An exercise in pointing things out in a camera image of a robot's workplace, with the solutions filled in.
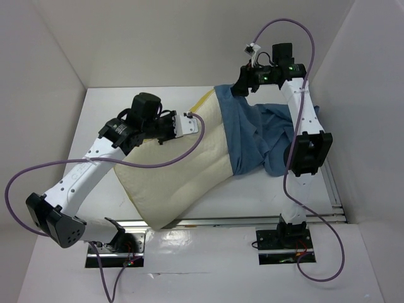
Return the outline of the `blue pillowcase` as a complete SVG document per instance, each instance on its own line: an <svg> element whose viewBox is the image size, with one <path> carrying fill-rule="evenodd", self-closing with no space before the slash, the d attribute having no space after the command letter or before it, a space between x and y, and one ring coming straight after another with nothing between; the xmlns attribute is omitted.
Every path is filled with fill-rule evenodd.
<svg viewBox="0 0 404 303"><path fill-rule="evenodd" d="M246 98L232 95L230 85L215 86L227 140L233 175L244 175L263 167L280 177L286 167L285 149L294 127L288 105L249 105Z"/></svg>

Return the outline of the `cream yellow pillow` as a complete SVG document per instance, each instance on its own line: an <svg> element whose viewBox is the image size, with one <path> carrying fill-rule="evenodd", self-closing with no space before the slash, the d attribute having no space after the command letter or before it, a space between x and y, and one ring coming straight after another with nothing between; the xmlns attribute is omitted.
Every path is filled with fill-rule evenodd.
<svg viewBox="0 0 404 303"><path fill-rule="evenodd" d="M140 169L117 164L114 172L141 218L154 230L184 213L233 175L222 113L214 90L191 112L205 122L203 139L184 159L167 167Z"/></svg>

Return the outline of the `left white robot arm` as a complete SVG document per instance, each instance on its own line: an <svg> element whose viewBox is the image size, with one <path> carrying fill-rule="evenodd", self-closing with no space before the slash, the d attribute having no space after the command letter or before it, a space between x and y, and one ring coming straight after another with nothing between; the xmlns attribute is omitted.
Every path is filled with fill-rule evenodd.
<svg viewBox="0 0 404 303"><path fill-rule="evenodd" d="M87 154L54 187L44 194L32 193L26 204L34 223L60 247L78 241L101 242L111 252L122 249L129 236L115 220L99 223L76 215L85 198L116 164L144 140L160 143L179 134L180 118L174 110L163 110L161 99L142 92L130 108L107 121Z"/></svg>

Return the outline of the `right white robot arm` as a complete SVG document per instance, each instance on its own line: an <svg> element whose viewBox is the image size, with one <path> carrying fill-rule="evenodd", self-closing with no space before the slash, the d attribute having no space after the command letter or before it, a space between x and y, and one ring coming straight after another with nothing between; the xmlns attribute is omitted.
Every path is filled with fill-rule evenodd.
<svg viewBox="0 0 404 303"><path fill-rule="evenodd" d="M261 85L278 85L285 97L292 119L295 139L284 152L287 177L284 180L287 202L283 205L273 237L279 248L305 248L307 217L304 205L314 176L324 164L333 137L324 131L318 121L309 93L307 71L303 64L295 62L292 44L275 44L272 58L266 66L259 64L260 46L247 45L249 62L241 67L240 76L231 88L235 96L246 97Z"/></svg>

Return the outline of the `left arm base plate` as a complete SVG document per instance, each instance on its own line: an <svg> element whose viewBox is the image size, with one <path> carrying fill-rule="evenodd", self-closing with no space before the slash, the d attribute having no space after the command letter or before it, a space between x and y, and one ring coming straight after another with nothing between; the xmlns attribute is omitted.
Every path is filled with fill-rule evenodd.
<svg viewBox="0 0 404 303"><path fill-rule="evenodd" d="M107 243L96 242L95 248L89 245L88 254L95 254L95 251L97 251L101 256L108 254L136 256L144 251L145 237L145 231L120 231Z"/></svg>

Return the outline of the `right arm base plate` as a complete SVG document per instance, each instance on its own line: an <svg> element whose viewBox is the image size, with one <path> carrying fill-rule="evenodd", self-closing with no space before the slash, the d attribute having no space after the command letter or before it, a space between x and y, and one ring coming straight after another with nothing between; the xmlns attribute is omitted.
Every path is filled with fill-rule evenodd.
<svg viewBox="0 0 404 303"><path fill-rule="evenodd" d="M311 234L309 229L305 229L301 235L281 236L277 230L257 230L256 240L259 250L285 250L302 249L309 250L313 248Z"/></svg>

